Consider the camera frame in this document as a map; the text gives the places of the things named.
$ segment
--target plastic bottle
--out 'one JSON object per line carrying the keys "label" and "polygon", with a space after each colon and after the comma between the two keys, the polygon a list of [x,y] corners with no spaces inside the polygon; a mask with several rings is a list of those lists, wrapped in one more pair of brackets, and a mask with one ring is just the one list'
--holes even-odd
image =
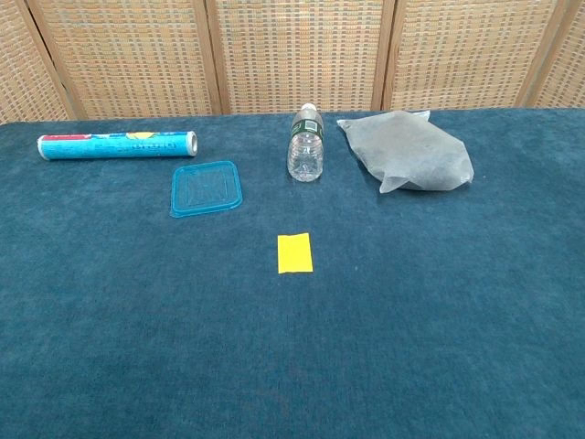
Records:
{"label": "plastic bottle", "polygon": [[287,167],[299,181],[313,181],[323,172],[323,119],[312,103],[292,121]]}

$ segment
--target cylindrical roll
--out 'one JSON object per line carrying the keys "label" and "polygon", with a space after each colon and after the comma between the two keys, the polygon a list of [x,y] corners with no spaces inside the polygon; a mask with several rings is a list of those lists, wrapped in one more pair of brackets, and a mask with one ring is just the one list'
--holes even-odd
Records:
{"label": "cylindrical roll", "polygon": [[37,146],[38,152],[46,160],[195,155],[197,136],[192,131],[41,135]]}

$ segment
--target blue plastic lid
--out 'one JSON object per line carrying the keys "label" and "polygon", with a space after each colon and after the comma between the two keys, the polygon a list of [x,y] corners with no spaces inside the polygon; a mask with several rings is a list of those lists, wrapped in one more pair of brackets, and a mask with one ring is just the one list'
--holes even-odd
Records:
{"label": "blue plastic lid", "polygon": [[238,169],[231,162],[183,166],[173,174],[172,217],[234,209],[241,201]]}

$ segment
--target bottle label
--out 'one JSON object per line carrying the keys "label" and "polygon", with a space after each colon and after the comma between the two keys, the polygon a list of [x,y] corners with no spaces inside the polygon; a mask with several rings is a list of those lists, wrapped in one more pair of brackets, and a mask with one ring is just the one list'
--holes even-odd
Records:
{"label": "bottle label", "polygon": [[317,134],[323,140],[323,126],[312,119],[302,119],[291,128],[291,138],[298,133],[312,133]]}

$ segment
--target yellow sticky note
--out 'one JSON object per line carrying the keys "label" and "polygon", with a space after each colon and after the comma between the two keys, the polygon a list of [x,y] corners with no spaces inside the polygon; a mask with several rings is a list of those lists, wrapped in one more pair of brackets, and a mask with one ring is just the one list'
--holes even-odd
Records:
{"label": "yellow sticky note", "polygon": [[309,234],[278,235],[278,273],[312,273]]}

